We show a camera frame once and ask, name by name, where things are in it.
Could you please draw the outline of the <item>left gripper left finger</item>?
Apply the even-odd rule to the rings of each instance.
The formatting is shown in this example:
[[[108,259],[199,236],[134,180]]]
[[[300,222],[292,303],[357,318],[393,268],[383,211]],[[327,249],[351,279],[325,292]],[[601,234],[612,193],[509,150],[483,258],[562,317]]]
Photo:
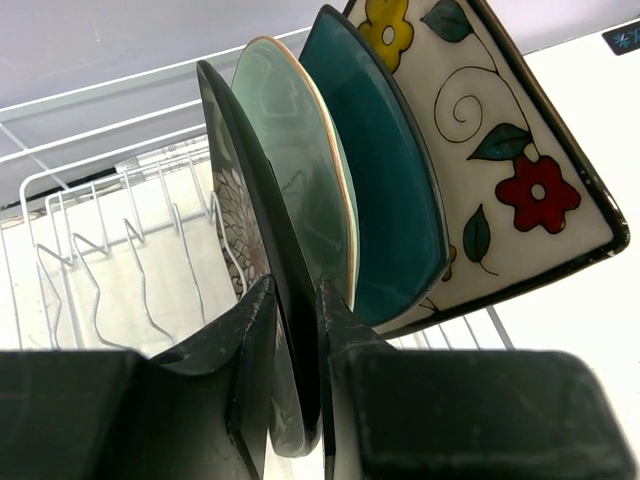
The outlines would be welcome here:
[[[259,479],[276,330],[274,280],[173,348],[5,351],[5,479]]]

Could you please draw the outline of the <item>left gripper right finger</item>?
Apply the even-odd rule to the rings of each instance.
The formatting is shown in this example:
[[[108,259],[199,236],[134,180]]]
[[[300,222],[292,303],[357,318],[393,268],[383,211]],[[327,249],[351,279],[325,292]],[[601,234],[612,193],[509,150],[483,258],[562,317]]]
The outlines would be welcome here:
[[[604,391],[558,351],[399,350],[318,285],[329,479],[635,479]]]

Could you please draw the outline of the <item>black floral plate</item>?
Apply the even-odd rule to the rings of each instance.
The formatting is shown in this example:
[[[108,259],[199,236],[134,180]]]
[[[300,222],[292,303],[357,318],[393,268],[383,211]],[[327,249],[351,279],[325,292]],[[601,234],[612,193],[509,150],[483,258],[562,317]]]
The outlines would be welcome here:
[[[275,453],[308,455],[318,441],[320,381],[315,291],[275,174],[251,122],[222,76],[196,64],[221,237],[241,294],[276,283],[278,323],[269,424]]]

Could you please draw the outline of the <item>teal square plate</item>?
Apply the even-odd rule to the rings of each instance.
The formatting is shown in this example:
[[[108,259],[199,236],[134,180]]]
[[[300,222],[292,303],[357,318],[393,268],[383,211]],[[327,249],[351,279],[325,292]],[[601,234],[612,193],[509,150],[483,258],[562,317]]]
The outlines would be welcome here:
[[[354,311],[371,327],[405,320],[450,262],[423,135],[383,61],[333,6],[319,10],[299,60],[333,117],[354,184],[360,231]]]

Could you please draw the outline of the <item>cream square flower plate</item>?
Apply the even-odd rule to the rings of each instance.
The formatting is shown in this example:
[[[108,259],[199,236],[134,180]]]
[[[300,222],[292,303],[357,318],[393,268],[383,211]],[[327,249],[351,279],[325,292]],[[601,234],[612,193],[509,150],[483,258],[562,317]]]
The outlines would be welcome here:
[[[529,293],[612,257],[628,224],[485,1],[351,1],[431,155],[451,261],[393,338]]]

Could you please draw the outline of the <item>mint green round flower plate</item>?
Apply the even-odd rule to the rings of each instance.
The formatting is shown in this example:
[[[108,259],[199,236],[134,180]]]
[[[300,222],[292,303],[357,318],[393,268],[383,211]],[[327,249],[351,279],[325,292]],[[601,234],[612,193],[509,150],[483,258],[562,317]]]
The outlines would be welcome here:
[[[355,188],[318,87],[281,41],[259,36],[240,55],[232,91],[270,161],[312,280],[332,281],[353,307],[360,267]]]

